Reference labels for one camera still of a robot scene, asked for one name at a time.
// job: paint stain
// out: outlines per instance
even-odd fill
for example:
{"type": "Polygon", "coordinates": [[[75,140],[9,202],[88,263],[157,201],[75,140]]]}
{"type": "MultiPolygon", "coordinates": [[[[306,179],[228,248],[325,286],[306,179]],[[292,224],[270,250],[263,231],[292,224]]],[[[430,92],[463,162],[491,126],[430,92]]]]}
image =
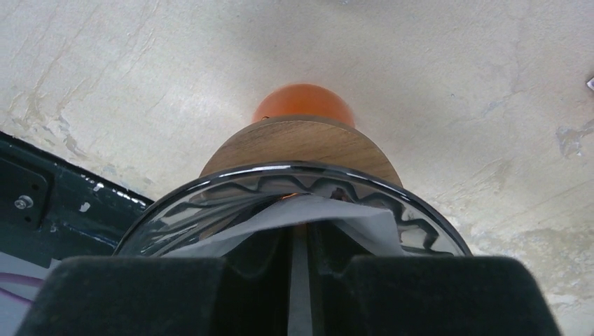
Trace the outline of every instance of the paint stain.
{"type": "Polygon", "coordinates": [[[113,175],[117,175],[118,174],[118,172],[116,171],[116,168],[112,164],[107,164],[101,170],[103,172],[110,173],[110,174],[113,174],[113,175]]]}
{"type": "Polygon", "coordinates": [[[81,208],[79,209],[80,212],[87,212],[87,210],[91,207],[91,204],[89,204],[89,202],[84,202],[81,205],[81,208]]]}
{"type": "Polygon", "coordinates": [[[489,105],[487,106],[487,108],[485,108],[483,110],[483,117],[486,116],[487,114],[489,114],[489,112],[493,112],[493,110],[500,107],[503,103],[504,103],[504,101],[502,101],[502,100],[490,102],[489,105]]]}
{"type": "Polygon", "coordinates": [[[583,153],[581,152],[581,140],[586,135],[592,133],[594,133],[594,119],[588,121],[578,129],[559,127],[555,135],[557,136],[561,155],[563,155],[565,158],[569,158],[569,156],[573,154],[582,156],[583,153]]]}
{"type": "Polygon", "coordinates": [[[103,188],[103,183],[99,182],[97,183],[97,185],[93,188],[93,191],[99,191],[99,189],[103,188]]]}
{"type": "Polygon", "coordinates": [[[87,158],[87,155],[81,151],[80,148],[78,148],[78,142],[76,142],[70,133],[66,134],[66,138],[63,142],[66,145],[66,149],[68,149],[71,153],[78,156],[79,158],[87,158]]]}
{"type": "Polygon", "coordinates": [[[507,178],[512,175],[512,160],[495,160],[478,172],[474,173],[471,180],[474,181],[474,190],[483,190],[485,188],[493,190],[494,194],[500,193],[507,182],[507,178]]]}

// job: wooden disc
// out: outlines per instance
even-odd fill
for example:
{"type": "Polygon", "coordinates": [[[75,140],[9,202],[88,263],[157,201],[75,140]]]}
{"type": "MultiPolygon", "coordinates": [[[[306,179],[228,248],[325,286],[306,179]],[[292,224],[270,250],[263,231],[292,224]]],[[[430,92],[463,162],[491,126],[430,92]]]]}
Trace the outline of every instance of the wooden disc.
{"type": "Polygon", "coordinates": [[[311,115],[270,118],[245,127],[215,152],[200,175],[295,160],[356,169],[402,186],[386,155],[367,136],[341,122],[311,115]]]}

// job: glass dome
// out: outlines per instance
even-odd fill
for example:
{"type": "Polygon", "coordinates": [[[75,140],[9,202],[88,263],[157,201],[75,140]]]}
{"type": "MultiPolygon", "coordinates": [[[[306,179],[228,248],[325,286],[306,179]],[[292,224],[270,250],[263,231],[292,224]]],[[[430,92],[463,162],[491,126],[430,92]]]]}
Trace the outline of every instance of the glass dome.
{"type": "Polygon", "coordinates": [[[163,256],[296,193],[390,209],[409,255],[471,255],[454,227],[411,192],[360,171],[316,162],[243,166],[187,183],[150,206],[126,232],[115,254],[163,256]]]}

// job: metal bolt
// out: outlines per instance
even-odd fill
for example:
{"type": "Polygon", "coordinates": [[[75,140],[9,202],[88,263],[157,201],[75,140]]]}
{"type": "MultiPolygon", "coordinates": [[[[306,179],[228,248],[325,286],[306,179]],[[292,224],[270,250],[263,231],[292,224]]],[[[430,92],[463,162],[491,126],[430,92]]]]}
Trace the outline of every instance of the metal bolt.
{"type": "Polygon", "coordinates": [[[33,200],[27,195],[21,195],[15,201],[15,207],[19,210],[24,210],[33,206],[33,200]]]}

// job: stained floor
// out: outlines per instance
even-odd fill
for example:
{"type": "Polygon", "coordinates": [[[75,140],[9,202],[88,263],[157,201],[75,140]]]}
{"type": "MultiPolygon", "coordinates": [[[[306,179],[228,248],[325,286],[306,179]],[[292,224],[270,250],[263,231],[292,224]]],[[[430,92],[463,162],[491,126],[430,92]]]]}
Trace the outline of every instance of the stained floor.
{"type": "Polygon", "coordinates": [[[153,199],[273,89],[342,96],[475,254],[594,330],[594,2],[5,0],[0,130],[153,199]]]}

